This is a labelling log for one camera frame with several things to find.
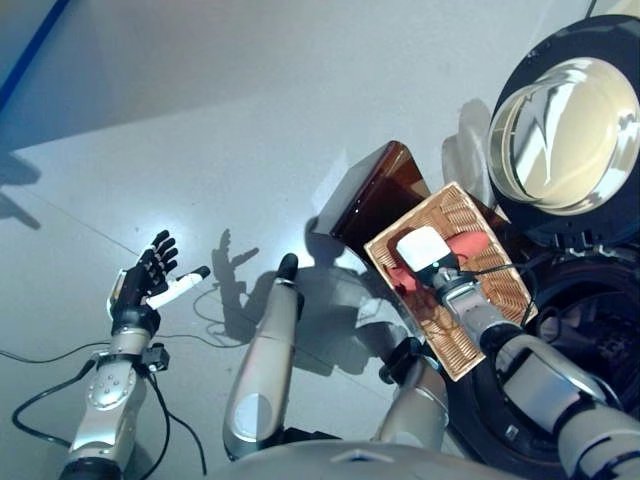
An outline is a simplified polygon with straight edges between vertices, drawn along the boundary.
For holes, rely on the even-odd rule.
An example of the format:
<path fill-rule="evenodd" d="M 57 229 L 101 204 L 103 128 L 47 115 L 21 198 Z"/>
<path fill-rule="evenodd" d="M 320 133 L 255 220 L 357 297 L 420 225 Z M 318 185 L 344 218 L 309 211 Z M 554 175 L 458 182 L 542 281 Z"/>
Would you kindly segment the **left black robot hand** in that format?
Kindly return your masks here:
<path fill-rule="evenodd" d="M 172 277 L 178 266 L 177 255 L 176 240 L 168 230 L 163 230 L 144 247 L 132 267 L 118 272 L 106 307 L 113 335 L 140 329 L 153 337 L 161 323 L 159 309 L 211 274 L 209 267 L 200 266 Z"/>

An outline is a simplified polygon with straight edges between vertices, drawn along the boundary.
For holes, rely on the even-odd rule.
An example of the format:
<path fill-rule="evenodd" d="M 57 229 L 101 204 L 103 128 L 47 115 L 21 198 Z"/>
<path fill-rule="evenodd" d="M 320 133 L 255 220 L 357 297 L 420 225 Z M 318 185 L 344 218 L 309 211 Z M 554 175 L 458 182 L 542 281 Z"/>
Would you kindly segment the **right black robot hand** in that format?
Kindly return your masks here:
<path fill-rule="evenodd" d="M 464 278 L 457 256 L 431 226 L 409 231 L 395 245 L 395 251 L 414 280 L 416 288 L 439 288 Z"/>

